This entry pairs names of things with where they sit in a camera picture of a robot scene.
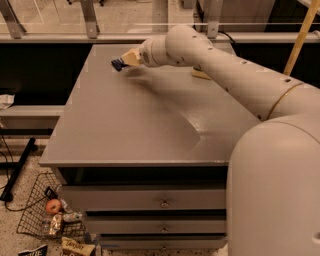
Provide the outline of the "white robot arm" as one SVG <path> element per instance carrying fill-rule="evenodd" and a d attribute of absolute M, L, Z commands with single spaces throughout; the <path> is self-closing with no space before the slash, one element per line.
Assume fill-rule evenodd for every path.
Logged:
<path fill-rule="evenodd" d="M 229 256 L 320 256 L 320 89 L 219 50 L 183 25 L 121 59 L 197 67 L 260 119 L 229 162 Z"/>

